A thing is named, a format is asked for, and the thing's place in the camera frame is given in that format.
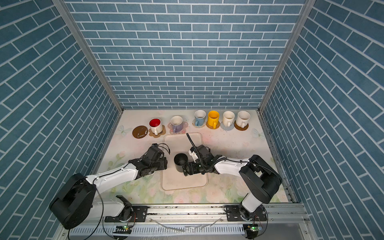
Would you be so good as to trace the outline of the cork paw print coaster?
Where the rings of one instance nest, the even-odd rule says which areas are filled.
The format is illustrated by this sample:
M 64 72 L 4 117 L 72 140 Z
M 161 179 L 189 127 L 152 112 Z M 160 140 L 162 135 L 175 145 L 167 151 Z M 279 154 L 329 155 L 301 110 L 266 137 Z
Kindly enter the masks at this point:
M 150 137 L 153 137 L 153 138 L 159 138 L 160 136 L 162 135 L 165 135 L 166 134 L 166 127 L 163 125 L 163 129 L 160 133 L 158 133 L 157 135 L 155 135 L 152 130 L 149 130 L 149 136 Z

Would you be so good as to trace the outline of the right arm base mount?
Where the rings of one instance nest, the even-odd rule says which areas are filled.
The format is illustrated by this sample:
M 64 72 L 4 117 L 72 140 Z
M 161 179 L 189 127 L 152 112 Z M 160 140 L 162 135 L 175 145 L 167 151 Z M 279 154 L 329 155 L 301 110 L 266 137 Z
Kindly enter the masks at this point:
M 249 212 L 241 204 L 225 205 L 224 211 L 229 222 L 267 220 L 267 212 L 263 206 L 259 206 L 255 211 Z

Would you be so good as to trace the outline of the white mug purple handle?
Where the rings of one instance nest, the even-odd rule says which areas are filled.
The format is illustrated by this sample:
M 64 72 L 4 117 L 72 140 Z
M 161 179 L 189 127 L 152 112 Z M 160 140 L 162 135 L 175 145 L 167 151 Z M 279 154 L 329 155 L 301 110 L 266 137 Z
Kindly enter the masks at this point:
M 171 118 L 171 125 L 174 134 L 179 133 L 183 130 L 183 122 L 184 120 L 181 116 L 174 116 Z

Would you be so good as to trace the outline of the light blue mug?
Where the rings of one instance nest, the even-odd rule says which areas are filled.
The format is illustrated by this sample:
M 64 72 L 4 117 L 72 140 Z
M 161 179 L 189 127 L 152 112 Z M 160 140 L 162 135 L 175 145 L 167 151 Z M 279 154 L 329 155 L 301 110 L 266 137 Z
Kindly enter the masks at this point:
M 202 125 L 204 121 L 206 121 L 206 112 L 203 110 L 197 110 L 195 111 L 195 119 L 196 119 L 196 125 Z

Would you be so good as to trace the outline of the pink flower coaster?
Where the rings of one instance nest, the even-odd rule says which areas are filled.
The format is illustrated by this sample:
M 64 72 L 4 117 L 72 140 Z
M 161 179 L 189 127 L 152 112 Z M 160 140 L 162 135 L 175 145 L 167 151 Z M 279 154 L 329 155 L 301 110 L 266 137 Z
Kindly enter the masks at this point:
M 178 125 L 178 126 L 174 126 L 174 125 L 172 125 L 172 123 L 168 124 L 170 134 L 172 134 L 172 135 L 173 134 L 185 134 L 187 132 L 188 126 L 189 126 L 189 124 L 186 121 L 183 121 L 183 123 Z

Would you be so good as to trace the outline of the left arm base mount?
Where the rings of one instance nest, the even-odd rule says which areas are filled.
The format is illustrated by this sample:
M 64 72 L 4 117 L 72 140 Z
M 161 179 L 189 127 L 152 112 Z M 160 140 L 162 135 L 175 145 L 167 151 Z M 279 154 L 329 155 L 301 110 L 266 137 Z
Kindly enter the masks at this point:
M 106 216 L 106 223 L 145 222 L 148 206 L 124 207 L 117 217 Z

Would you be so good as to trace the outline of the black mug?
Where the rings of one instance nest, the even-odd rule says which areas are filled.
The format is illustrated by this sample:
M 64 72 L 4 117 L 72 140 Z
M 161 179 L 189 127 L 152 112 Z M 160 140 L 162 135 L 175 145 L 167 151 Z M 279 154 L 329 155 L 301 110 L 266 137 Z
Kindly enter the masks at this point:
M 184 153 L 176 154 L 174 157 L 174 163 L 178 172 L 183 173 L 185 166 L 188 165 L 188 156 Z

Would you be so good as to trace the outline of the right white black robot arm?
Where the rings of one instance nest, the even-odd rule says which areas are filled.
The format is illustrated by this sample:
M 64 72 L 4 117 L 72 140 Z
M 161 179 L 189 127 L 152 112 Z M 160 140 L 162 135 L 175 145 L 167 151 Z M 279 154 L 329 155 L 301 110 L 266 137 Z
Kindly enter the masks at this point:
M 192 162 L 183 165 L 185 176 L 195 174 L 227 174 L 241 177 L 249 189 L 239 205 L 240 216 L 250 221 L 256 216 L 257 208 L 270 203 L 282 184 L 281 176 L 258 155 L 249 159 L 231 159 L 222 155 L 214 156 L 203 145 L 192 147 L 189 155 Z

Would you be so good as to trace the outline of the yellow mug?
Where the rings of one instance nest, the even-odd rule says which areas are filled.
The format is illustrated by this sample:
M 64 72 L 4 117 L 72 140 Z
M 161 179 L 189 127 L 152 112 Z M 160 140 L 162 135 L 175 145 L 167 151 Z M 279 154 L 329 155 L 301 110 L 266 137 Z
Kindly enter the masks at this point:
M 207 122 L 219 122 L 220 114 L 217 111 L 210 111 L 208 114 L 208 120 Z

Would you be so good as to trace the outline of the red mug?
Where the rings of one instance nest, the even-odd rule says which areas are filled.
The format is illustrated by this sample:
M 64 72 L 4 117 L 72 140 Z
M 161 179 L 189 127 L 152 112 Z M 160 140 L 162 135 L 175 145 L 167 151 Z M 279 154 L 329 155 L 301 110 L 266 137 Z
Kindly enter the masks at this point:
M 159 118 L 153 118 L 149 122 L 150 129 L 156 136 L 163 131 L 162 121 Z

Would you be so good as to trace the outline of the white speckled mug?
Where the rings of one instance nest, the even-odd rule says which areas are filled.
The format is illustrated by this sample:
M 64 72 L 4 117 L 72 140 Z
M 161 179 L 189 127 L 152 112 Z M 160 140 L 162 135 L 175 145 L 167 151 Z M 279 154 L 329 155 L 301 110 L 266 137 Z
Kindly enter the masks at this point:
M 237 125 L 242 128 L 245 127 L 249 123 L 250 118 L 251 118 L 251 115 L 249 112 L 247 111 L 238 112 L 237 119 L 236 119 Z

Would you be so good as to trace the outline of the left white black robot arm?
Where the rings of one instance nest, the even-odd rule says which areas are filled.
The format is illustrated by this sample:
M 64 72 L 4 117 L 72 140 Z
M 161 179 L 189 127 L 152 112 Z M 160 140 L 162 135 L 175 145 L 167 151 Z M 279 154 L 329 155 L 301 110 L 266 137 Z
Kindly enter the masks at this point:
M 161 145 L 152 144 L 140 158 L 130 160 L 122 167 L 96 175 L 78 173 L 71 176 L 53 198 L 49 209 L 67 230 L 102 213 L 119 217 L 120 221 L 128 220 L 131 216 L 131 203 L 128 200 L 119 197 L 118 201 L 104 202 L 101 194 L 155 171 L 166 170 L 168 161 L 164 150 Z

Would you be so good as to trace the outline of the light blue round coaster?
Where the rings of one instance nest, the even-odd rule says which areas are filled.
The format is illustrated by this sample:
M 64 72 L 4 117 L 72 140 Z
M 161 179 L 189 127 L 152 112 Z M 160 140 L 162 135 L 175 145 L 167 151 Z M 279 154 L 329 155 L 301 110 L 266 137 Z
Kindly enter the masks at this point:
M 221 122 L 220 128 L 227 132 L 231 131 L 234 128 L 234 123 L 231 123 L 229 126 L 226 126 L 223 122 Z

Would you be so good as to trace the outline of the woven rattan round coaster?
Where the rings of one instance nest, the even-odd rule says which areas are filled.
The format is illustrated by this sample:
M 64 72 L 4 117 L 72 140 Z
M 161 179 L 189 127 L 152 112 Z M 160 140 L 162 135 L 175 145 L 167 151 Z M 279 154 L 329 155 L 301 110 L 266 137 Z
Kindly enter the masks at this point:
M 206 126 L 209 129 L 215 130 L 215 129 L 218 129 L 220 127 L 220 122 L 212 122 L 212 123 L 206 122 Z

